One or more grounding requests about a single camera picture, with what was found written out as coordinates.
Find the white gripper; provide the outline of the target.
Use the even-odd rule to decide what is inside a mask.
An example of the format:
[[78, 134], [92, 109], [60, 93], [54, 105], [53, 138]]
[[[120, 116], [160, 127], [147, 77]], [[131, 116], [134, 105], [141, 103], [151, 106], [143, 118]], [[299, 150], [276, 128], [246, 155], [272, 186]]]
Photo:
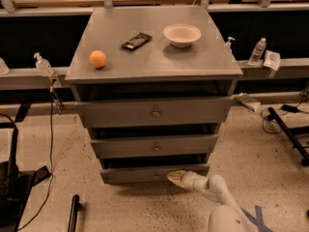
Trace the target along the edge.
[[167, 174], [174, 185], [191, 191], [204, 192], [209, 189], [208, 178], [193, 171], [177, 170]]

